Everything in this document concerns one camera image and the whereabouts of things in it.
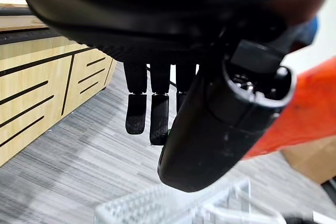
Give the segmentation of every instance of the wooden cabinet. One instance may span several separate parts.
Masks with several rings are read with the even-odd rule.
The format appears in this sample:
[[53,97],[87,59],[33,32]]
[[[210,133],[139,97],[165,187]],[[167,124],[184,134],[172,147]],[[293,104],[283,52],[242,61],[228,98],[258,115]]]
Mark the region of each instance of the wooden cabinet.
[[102,90],[116,61],[64,37],[0,46],[0,166]]

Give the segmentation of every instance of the black cylindrical component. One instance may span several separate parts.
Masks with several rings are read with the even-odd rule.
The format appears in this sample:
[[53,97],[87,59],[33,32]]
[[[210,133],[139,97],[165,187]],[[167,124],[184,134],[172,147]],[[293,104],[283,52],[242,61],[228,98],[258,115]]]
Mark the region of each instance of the black cylindrical component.
[[215,76],[200,71],[162,151],[161,181],[192,192],[218,180],[268,130],[291,100],[295,85],[296,77],[288,71],[272,100],[260,87],[244,90],[234,83],[224,65]]

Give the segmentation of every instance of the striped carpet floor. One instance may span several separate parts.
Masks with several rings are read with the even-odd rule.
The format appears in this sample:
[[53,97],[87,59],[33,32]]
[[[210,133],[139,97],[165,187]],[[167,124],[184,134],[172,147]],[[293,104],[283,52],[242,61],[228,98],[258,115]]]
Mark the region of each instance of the striped carpet floor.
[[[171,87],[170,124],[176,115]],[[102,92],[53,126],[0,168],[0,223],[93,223],[98,204],[160,183],[161,148],[124,129],[128,91],[122,64]],[[151,97],[148,95],[147,107]],[[336,218],[319,185],[275,153],[242,161],[223,179],[250,177],[252,196],[281,212]]]

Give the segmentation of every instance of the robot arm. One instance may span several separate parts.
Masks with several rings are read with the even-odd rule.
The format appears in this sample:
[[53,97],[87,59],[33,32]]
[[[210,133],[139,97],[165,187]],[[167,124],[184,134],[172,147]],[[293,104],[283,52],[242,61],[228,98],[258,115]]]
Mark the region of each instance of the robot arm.
[[[296,87],[281,61],[298,42],[311,43],[323,1],[27,0],[51,28],[124,63],[130,134],[144,130],[151,65],[159,177],[184,191],[223,176],[281,115]],[[170,65],[178,115],[168,134]]]

